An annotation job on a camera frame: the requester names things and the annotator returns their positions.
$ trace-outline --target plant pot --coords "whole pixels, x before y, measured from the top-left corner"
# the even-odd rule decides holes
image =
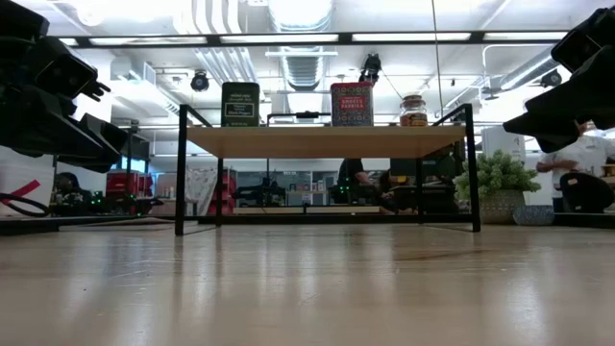
[[[522,191],[496,191],[480,201],[480,221],[483,224],[512,225],[515,223],[515,209],[525,204]]]
[[[513,216],[519,226],[551,226],[555,221],[552,206],[519,207]]]

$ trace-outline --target cable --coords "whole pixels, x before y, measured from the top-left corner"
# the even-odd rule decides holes
[[[444,116],[444,102],[442,101],[442,75],[440,74],[440,47],[438,42],[438,25],[435,18],[435,0],[431,0],[433,14],[433,30],[435,31],[435,62],[438,71],[438,90],[440,91],[440,114]]]
[[[397,89],[395,88],[395,86],[393,86],[393,83],[391,83],[391,80],[390,80],[390,79],[388,79],[388,76],[386,75],[386,73],[384,73],[384,70],[382,69],[382,67],[381,67],[381,72],[382,72],[382,75],[384,76],[384,78],[386,78],[386,80],[388,81],[388,83],[389,83],[389,84],[391,84],[391,87],[393,88],[393,90],[395,90],[395,92],[397,93],[397,96],[399,96],[399,97],[400,97],[400,99],[401,99],[402,101],[404,101],[404,97],[402,97],[402,94],[401,94],[399,91],[397,91]]]
[[[37,201],[33,201],[27,198],[23,198],[23,197],[18,197],[15,195],[11,195],[8,193],[0,193],[0,201],[5,201],[5,200],[10,200],[10,201],[15,201],[15,202],[20,202],[20,203],[25,203],[27,205],[31,205],[32,207],[35,207],[37,209],[42,210],[42,212],[33,212],[33,211],[27,211],[24,210],[16,205],[14,205],[13,203],[6,203],[5,205],[9,208],[11,208],[12,210],[15,210],[17,212],[19,212],[20,214],[26,215],[26,216],[32,216],[32,217],[45,217],[49,214],[49,208],[47,208],[45,205],[37,202]]]

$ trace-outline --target box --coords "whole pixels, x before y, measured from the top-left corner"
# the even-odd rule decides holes
[[[17,194],[49,207],[51,191],[54,186],[54,167],[52,166],[26,166],[0,161],[0,192]],[[10,201],[27,211],[41,212],[38,208],[28,204]],[[19,216],[14,211],[0,203],[0,215]]]
[[[260,86],[227,82],[222,85],[222,126],[257,127],[260,123]]]
[[[371,82],[331,85],[333,126],[374,126]]]

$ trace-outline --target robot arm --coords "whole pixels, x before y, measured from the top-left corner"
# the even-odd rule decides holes
[[[573,72],[570,81],[526,102],[527,113],[504,123],[513,134],[534,136],[551,153],[578,138],[578,125],[615,127],[615,12],[600,9],[553,49],[553,59]]]

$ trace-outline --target glass jar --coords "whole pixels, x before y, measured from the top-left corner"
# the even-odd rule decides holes
[[[402,126],[427,126],[427,108],[421,95],[404,97],[400,105],[402,110],[400,123]]]

